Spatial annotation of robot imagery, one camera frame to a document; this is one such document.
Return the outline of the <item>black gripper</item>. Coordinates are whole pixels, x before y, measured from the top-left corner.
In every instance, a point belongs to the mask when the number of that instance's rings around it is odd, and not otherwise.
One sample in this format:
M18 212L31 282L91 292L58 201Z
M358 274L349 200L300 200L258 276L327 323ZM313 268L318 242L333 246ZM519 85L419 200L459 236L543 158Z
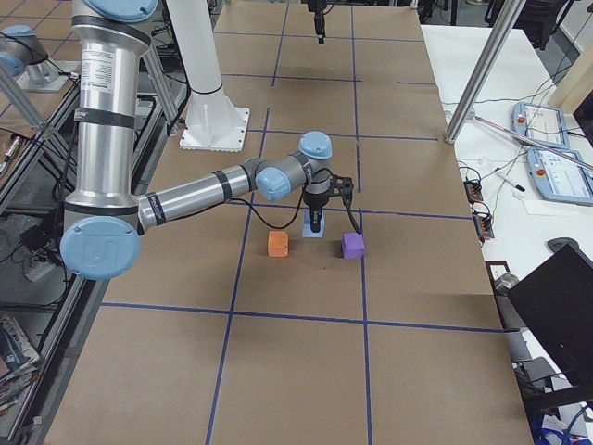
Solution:
M309 207L309 231L322 232L322 209L332 197L331 183L311 183L305 187L304 201Z
M314 28L318 39L318 44L325 43L325 19L324 10L327 8L326 0L307 0L308 12L314 13Z

